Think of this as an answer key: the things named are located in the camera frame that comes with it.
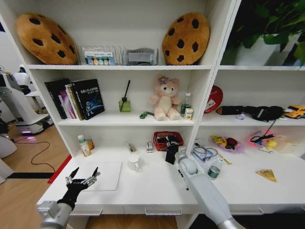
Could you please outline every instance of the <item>white mug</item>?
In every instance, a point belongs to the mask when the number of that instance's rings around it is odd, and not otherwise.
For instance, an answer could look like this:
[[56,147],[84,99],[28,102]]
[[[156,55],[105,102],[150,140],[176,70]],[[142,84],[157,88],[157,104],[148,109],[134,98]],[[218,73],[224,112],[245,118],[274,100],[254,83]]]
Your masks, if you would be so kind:
[[128,167],[133,171],[139,172],[141,167],[140,158],[138,154],[130,154],[128,157]]

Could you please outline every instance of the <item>yellow toy car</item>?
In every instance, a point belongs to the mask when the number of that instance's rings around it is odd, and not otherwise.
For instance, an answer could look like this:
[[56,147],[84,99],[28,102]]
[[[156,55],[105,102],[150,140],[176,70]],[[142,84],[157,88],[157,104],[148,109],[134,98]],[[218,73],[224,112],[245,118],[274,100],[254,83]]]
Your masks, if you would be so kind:
[[291,109],[291,112],[288,112],[285,114],[286,117],[289,118],[305,118],[305,106],[299,106],[299,105],[291,105],[288,107],[288,109]]

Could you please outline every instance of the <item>pink teddy bear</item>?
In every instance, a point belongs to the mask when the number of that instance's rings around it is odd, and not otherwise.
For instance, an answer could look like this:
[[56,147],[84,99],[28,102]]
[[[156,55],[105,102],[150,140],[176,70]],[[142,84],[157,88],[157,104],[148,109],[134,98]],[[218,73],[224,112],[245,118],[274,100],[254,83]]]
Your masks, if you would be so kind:
[[176,95],[178,93],[179,80],[169,80],[167,77],[158,75],[154,81],[154,89],[157,95],[150,97],[149,101],[155,105],[154,116],[158,121],[163,121],[166,115],[171,120],[180,118],[177,107],[181,99]]

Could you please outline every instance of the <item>gray robot arm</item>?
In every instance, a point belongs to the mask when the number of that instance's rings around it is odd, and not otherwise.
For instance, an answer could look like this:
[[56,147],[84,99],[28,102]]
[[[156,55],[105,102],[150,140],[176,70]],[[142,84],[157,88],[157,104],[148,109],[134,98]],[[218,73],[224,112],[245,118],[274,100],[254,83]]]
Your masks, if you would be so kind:
[[213,220],[219,229],[244,229],[232,217],[228,203],[218,189],[197,169],[197,164],[187,156],[180,158],[178,163],[179,171],[203,213]]
[[91,177],[87,179],[73,179],[79,168],[74,170],[70,176],[66,177],[68,191],[62,199],[55,201],[44,201],[39,205],[38,211],[43,217],[42,229],[65,229],[70,217],[70,213],[75,207],[79,193],[93,185],[97,181],[100,173],[95,169]]

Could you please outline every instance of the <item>red basket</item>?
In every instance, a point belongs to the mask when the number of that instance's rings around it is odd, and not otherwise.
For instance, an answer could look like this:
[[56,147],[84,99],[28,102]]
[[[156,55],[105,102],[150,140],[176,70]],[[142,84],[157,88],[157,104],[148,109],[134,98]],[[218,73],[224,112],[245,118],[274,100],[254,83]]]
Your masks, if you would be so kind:
[[157,137],[163,138],[163,137],[168,137],[168,136],[175,136],[179,139],[179,146],[183,146],[183,139],[181,135],[178,132],[171,132],[171,131],[162,131],[162,132],[155,132],[153,134],[153,142],[154,145],[156,146],[157,151],[166,151],[166,143],[158,143],[157,142]]

